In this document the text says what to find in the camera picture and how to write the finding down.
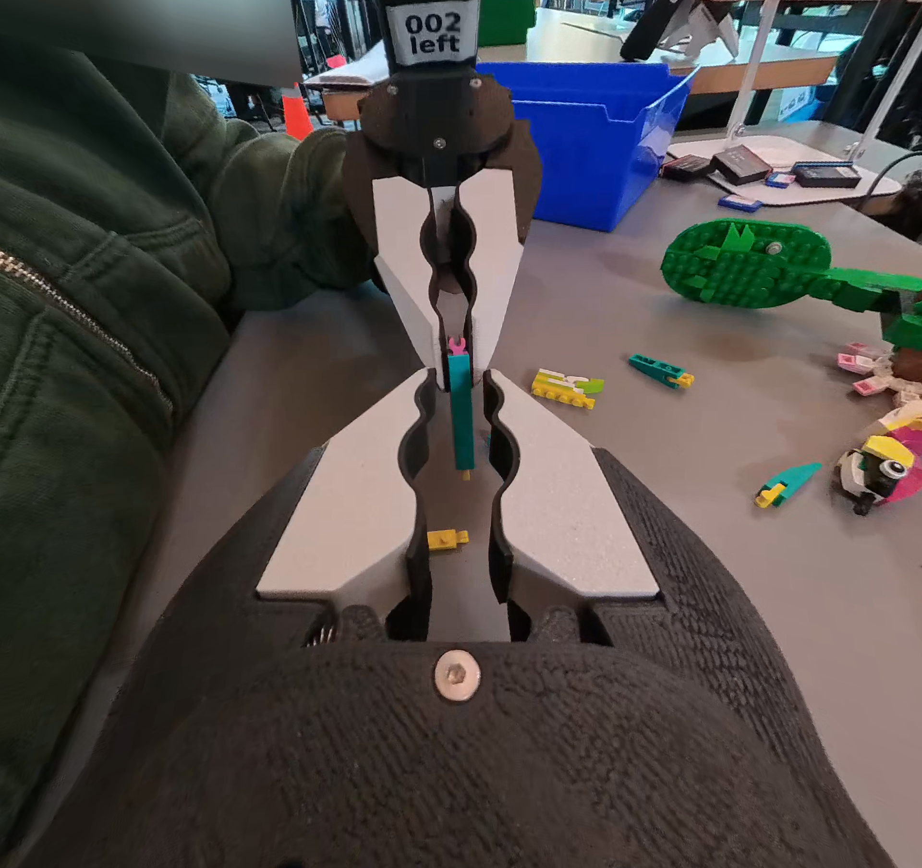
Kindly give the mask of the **green zip jacket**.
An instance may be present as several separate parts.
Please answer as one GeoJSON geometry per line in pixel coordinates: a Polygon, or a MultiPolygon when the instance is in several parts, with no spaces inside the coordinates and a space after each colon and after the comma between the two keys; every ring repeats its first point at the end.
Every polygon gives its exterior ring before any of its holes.
{"type": "Polygon", "coordinates": [[[109,644],[226,350],[206,194],[258,137],[188,75],[2,37],[2,848],[109,644]]]}

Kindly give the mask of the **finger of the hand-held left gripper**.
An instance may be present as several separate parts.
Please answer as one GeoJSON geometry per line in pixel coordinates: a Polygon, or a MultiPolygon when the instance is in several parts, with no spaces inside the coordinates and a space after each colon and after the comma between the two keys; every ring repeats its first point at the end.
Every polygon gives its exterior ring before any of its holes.
{"type": "Polygon", "coordinates": [[[512,171],[484,169],[463,182],[450,215],[450,335],[467,341],[475,386],[490,367],[523,251],[512,171]]]}
{"type": "Polygon", "coordinates": [[[431,299],[434,271],[421,242],[422,229],[432,214],[430,193],[402,177],[376,179],[372,192],[375,267],[423,366],[443,373],[440,316],[431,299]]]}

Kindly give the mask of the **black fuzzy object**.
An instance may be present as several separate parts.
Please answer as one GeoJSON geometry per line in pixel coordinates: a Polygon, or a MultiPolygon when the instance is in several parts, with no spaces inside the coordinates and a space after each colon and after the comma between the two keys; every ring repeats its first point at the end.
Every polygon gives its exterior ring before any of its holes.
{"type": "Polygon", "coordinates": [[[873,221],[896,234],[921,243],[921,170],[913,172],[889,208],[870,216],[873,221]]]}

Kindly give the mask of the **white tray with black boxes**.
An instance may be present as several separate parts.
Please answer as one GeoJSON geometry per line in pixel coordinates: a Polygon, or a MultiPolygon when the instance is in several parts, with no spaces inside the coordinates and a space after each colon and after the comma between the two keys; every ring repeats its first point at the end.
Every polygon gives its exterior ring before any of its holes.
{"type": "MultiPolygon", "coordinates": [[[[853,149],[863,142],[863,136],[846,128],[822,122],[806,122],[779,126],[763,132],[746,132],[731,140],[723,133],[688,135],[675,140],[667,149],[670,157],[692,155],[711,158],[725,147],[743,145],[753,151],[776,170],[788,171],[798,161],[847,161],[853,149]]],[[[848,205],[859,202],[871,183],[886,166],[906,154],[905,148],[883,143],[877,139],[864,146],[862,155],[855,161],[860,182],[856,188],[804,188],[794,183],[787,188],[773,188],[764,182],[742,186],[733,185],[719,174],[710,181],[727,193],[759,201],[766,207],[791,207],[839,202],[848,205]]]]}

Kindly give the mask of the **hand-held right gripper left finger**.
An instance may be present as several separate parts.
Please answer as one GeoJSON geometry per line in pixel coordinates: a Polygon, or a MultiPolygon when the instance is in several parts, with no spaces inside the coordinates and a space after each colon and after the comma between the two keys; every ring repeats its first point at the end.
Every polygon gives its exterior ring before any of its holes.
{"type": "Polygon", "coordinates": [[[421,368],[321,449],[256,585],[263,600],[367,606],[395,639],[426,639],[432,608],[417,477],[429,459],[436,370],[421,368]]]}

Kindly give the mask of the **orange traffic cone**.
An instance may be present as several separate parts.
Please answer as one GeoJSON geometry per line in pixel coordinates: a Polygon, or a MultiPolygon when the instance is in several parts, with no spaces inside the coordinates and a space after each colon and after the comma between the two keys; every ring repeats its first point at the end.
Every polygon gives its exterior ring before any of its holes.
{"type": "Polygon", "coordinates": [[[286,133],[302,142],[315,130],[313,120],[304,100],[301,85],[284,87],[280,90],[286,133]]]}

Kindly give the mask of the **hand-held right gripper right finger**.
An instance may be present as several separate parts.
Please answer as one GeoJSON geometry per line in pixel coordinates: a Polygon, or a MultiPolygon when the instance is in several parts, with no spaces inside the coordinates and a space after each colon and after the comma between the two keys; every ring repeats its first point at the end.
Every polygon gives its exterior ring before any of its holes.
{"type": "Polygon", "coordinates": [[[601,459],[573,430],[495,369],[482,378],[489,460],[489,571],[510,639],[525,641],[552,607],[581,620],[597,602],[645,603],[660,588],[601,459]]]}

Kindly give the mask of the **blue plastic bin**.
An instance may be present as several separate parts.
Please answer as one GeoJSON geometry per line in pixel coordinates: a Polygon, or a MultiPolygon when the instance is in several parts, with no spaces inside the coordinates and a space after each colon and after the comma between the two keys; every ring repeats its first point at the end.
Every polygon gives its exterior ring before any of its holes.
{"type": "Polygon", "coordinates": [[[543,166],[537,220],[610,232],[657,178],[691,92],[664,63],[480,62],[543,166]]]}

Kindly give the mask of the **teal lego bar pink clip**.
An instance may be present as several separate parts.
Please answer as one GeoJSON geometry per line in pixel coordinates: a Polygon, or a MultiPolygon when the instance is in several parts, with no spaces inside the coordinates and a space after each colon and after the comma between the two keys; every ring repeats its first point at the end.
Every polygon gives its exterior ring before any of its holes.
{"type": "Polygon", "coordinates": [[[455,469],[464,481],[476,467],[473,415],[473,369],[464,337],[447,341],[448,382],[451,401],[455,469]]]}

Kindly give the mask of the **teal lego feather yellow clip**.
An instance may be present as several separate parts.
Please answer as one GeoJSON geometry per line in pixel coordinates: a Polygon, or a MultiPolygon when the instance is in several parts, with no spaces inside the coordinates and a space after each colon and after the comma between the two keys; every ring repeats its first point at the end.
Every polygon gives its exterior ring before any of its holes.
{"type": "Polygon", "coordinates": [[[694,376],[684,368],[649,356],[631,355],[628,364],[646,377],[652,378],[671,390],[687,390],[695,381],[694,376]]]}
{"type": "Polygon", "coordinates": [[[783,505],[823,468],[821,462],[810,462],[778,472],[761,485],[753,504],[759,508],[783,505]]]}

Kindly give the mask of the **white stand leg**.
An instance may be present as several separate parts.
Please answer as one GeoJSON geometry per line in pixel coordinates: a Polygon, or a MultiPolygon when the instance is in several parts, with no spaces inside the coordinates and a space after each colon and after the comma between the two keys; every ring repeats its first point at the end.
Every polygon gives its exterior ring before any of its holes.
{"type": "Polygon", "coordinates": [[[901,30],[898,43],[888,65],[861,109],[855,131],[860,133],[859,142],[851,154],[851,160],[858,162],[876,140],[890,110],[896,103],[908,78],[920,61],[921,54],[921,4],[910,23],[901,30]]]}
{"type": "Polygon", "coordinates": [[[763,60],[764,50],[768,43],[769,35],[773,29],[778,5],[779,0],[763,1],[755,41],[752,45],[751,54],[740,85],[737,100],[728,119],[724,147],[732,146],[733,143],[742,136],[745,129],[745,120],[751,107],[752,97],[755,91],[756,74],[763,60]]]}

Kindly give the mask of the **yellow white lime lego piece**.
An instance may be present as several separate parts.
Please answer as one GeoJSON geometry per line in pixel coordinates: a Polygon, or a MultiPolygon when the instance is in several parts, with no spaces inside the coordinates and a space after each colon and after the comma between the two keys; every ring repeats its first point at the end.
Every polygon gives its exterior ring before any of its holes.
{"type": "Polygon", "coordinates": [[[594,397],[604,390],[602,378],[565,375],[539,369],[531,383],[531,394],[587,411],[594,409],[594,397]]]}

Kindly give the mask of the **black white folding bracket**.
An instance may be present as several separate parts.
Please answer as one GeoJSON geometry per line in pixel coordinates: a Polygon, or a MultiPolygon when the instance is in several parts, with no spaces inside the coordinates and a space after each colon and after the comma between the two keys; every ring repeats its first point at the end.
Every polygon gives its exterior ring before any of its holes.
{"type": "Polygon", "coordinates": [[[735,59],[740,38],[732,8],[732,2],[724,1],[653,0],[623,41],[621,58],[649,60],[660,49],[695,61],[706,46],[719,42],[735,59]]]}

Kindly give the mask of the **colourful lego bird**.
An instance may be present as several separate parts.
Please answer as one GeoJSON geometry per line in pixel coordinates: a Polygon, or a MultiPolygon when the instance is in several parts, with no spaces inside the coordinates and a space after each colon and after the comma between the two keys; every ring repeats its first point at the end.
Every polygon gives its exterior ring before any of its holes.
{"type": "Polygon", "coordinates": [[[907,402],[870,424],[859,445],[837,460],[833,482],[859,517],[920,493],[921,401],[907,402]]]}

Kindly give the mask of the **green lego plant with flower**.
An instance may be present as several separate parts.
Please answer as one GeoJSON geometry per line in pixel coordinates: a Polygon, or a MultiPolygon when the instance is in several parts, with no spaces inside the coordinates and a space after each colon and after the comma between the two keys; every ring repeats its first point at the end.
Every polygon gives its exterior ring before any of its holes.
{"type": "Polygon", "coordinates": [[[863,397],[888,393],[895,408],[920,402],[921,280],[837,268],[823,235],[800,225],[718,219],[690,227],[660,265],[681,297],[736,309],[774,309],[801,298],[879,317],[883,346],[848,344],[837,366],[863,397]]]}

